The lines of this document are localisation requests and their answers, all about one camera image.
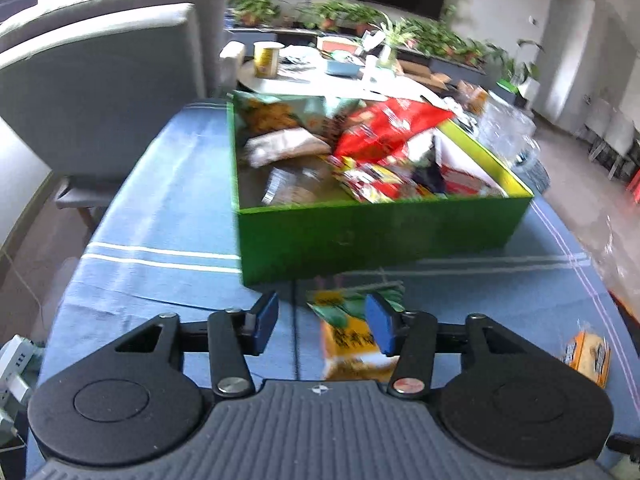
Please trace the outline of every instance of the paper cup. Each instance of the paper cup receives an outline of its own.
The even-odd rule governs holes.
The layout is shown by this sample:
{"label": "paper cup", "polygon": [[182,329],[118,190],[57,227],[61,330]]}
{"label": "paper cup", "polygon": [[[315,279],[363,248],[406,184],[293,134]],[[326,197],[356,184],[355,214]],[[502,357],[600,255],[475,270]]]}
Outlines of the paper cup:
{"label": "paper cup", "polygon": [[274,79],[278,76],[280,49],[284,45],[276,41],[256,41],[254,43],[255,76]]}

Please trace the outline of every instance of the yellow snack bag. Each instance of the yellow snack bag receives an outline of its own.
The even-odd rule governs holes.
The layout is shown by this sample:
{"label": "yellow snack bag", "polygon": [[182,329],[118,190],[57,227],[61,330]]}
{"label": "yellow snack bag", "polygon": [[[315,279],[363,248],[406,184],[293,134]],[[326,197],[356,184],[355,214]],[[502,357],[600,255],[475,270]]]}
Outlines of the yellow snack bag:
{"label": "yellow snack bag", "polygon": [[582,330],[566,346],[562,360],[601,388],[607,384],[611,350],[603,338]]}
{"label": "yellow snack bag", "polygon": [[323,321],[321,338],[325,380],[375,379],[388,382],[396,368],[398,358],[380,353],[365,321],[348,316],[344,328]]}

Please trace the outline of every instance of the blue tablecloth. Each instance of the blue tablecloth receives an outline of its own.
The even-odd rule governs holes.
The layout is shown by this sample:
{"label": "blue tablecloth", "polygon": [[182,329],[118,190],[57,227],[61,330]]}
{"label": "blue tablecloth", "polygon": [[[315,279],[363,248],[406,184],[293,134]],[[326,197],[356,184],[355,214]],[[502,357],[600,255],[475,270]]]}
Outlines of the blue tablecloth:
{"label": "blue tablecloth", "polygon": [[[279,293],[280,318],[265,354],[248,358],[254,380],[321,377],[319,322],[304,307],[316,282],[241,284],[224,108],[217,101],[188,105],[140,159],[66,290],[41,381],[161,312],[204,320],[211,310],[248,308],[270,289]],[[385,280],[404,281],[408,309],[455,323],[483,312],[555,355],[588,323],[613,351],[607,393],[614,430],[640,434],[638,356],[589,257],[544,199],[534,200],[503,250],[347,272],[324,283]],[[434,386],[459,371],[457,356],[438,356]],[[185,373],[209,386],[207,356],[188,354]],[[604,452],[601,460],[615,458]],[[31,445],[28,472],[41,460]]]}

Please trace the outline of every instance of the green box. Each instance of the green box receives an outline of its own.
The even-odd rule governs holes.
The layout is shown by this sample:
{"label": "green box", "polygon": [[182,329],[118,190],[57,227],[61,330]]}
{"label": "green box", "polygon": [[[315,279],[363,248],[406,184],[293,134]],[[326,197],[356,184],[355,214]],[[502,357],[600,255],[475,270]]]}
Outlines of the green box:
{"label": "green box", "polygon": [[475,253],[507,243],[533,193],[501,161],[452,121],[440,130],[507,193],[507,198],[451,196],[368,204],[356,201],[240,208],[233,105],[233,197],[242,282],[312,278]]}

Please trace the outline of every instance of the gray sofa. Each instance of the gray sofa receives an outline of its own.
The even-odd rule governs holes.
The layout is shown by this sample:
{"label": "gray sofa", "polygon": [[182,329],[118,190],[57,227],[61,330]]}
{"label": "gray sofa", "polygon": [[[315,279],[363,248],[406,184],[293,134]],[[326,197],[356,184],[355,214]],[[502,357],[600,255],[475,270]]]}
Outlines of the gray sofa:
{"label": "gray sofa", "polygon": [[172,115],[226,91],[224,9],[225,0],[69,0],[0,25],[0,116],[66,178],[59,207],[77,207],[93,227],[87,208],[108,205]]}

